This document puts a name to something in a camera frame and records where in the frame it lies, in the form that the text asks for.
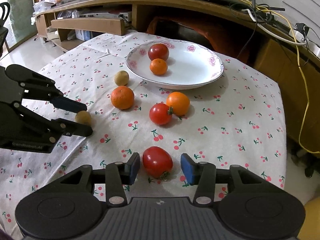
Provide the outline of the small brown kiwi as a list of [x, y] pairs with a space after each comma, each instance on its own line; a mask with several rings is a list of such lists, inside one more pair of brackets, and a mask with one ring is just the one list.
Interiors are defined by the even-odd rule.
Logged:
[[79, 111], [76, 114], [74, 120], [75, 120], [75, 122], [77, 122], [79, 124], [92, 126], [92, 118], [91, 118], [90, 113], [88, 113], [87, 111]]

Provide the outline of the orange mandarin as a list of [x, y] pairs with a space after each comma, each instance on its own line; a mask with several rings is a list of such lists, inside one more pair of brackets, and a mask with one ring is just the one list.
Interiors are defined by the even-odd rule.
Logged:
[[131, 88], [119, 86], [111, 93], [111, 103], [120, 110], [126, 110], [133, 106], [135, 95]]

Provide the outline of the large red tomato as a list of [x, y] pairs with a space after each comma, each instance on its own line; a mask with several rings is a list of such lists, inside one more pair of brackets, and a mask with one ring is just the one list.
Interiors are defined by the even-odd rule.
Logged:
[[155, 179], [167, 178], [173, 169], [170, 154], [157, 146], [147, 148], [143, 153], [142, 160], [146, 173]]

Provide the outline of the smooth orange fruit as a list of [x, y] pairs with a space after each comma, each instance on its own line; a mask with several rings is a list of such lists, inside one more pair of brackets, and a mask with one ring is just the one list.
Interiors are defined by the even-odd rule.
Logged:
[[176, 116], [183, 116], [188, 113], [190, 100], [181, 92], [172, 92], [168, 95], [166, 104], [172, 108]]

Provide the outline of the cherry print tablecloth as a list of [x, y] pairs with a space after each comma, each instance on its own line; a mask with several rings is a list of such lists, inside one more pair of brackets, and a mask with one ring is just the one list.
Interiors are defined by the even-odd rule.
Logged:
[[180, 156], [207, 161], [218, 168], [241, 165], [272, 184], [285, 182], [285, 116], [276, 82], [240, 61], [220, 55], [225, 71], [214, 83], [187, 91], [188, 114], [173, 117], [166, 127], [149, 119], [150, 108], [164, 102], [170, 90], [136, 76], [129, 87], [135, 105], [120, 111], [111, 104], [114, 75], [126, 69], [128, 53], [144, 42], [163, 37], [131, 32], [100, 35], [54, 59], [40, 73], [55, 81], [67, 98], [88, 107], [93, 121], [89, 138], [62, 137], [51, 154], [1, 150], [1, 229], [21, 239], [15, 208], [25, 196], [49, 182], [89, 164], [104, 168], [127, 161], [132, 153], [158, 146], [172, 157], [172, 178], [160, 181], [140, 170], [126, 196], [193, 196], [180, 169]]

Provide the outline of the white floral plate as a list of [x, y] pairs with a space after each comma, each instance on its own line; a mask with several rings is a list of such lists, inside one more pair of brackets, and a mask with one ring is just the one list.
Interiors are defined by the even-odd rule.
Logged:
[[[148, 50], [162, 43], [169, 49], [168, 70], [154, 75], [149, 66]], [[126, 57], [128, 69], [137, 77], [157, 87], [188, 90], [208, 85], [223, 74], [225, 67], [220, 57], [208, 48], [187, 41], [164, 39], [145, 42], [131, 50]]]

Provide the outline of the wooden tv stand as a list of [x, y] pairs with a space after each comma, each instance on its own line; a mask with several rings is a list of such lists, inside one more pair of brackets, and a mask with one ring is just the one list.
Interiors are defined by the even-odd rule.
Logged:
[[[287, 25], [279, 21], [254, 25], [240, 11], [240, 4], [222, 6], [202, 0], [78, 0], [35, 15], [38, 34], [46, 37], [58, 13], [75, 9], [110, 9], [125, 5], [132, 12], [132, 26], [147, 33], [155, 17], [168, 17], [210, 22], [228, 20], [248, 29], [252, 34], [246, 43], [247, 63], [276, 81], [280, 87], [286, 118], [287, 135], [312, 152], [319, 151], [319, 59], [304, 47], [295, 47]], [[59, 39], [65, 43], [68, 29], [60, 29]]]

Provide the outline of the red cloth under stand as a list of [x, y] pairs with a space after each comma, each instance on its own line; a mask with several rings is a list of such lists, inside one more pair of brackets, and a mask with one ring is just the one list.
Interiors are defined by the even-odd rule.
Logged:
[[249, 41], [252, 31], [228, 20], [214, 19], [210, 23], [173, 17], [155, 17], [146, 32], [166, 38], [194, 42], [243, 63], [248, 62], [249, 51], [246, 48], [246, 43]]

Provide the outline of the white power strip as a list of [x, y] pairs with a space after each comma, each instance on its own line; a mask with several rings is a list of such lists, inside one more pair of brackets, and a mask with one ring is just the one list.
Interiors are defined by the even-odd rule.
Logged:
[[298, 43], [300, 46], [305, 47], [309, 52], [311, 52], [315, 57], [319, 59], [320, 56], [320, 48], [319, 45], [310, 40], [307, 35], [301, 30], [293, 30], [289, 31], [289, 35], [291, 37], [296, 38], [296, 43]]

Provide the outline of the red tomato with stem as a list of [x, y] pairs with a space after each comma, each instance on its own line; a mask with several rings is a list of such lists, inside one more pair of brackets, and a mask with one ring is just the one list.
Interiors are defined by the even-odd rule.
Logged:
[[149, 111], [150, 120], [157, 125], [166, 125], [172, 119], [173, 108], [164, 103], [153, 105]]

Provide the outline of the dark red tomato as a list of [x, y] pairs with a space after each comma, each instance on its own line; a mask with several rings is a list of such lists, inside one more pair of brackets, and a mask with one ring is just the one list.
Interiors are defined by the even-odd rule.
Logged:
[[169, 50], [164, 44], [154, 44], [148, 50], [148, 57], [151, 61], [154, 59], [162, 59], [167, 61], [169, 58]]

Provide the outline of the small mandarin in plate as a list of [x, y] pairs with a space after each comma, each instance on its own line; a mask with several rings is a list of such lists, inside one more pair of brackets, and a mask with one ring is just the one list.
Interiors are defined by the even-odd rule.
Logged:
[[149, 68], [154, 75], [158, 76], [164, 75], [168, 70], [167, 63], [163, 59], [152, 60]]

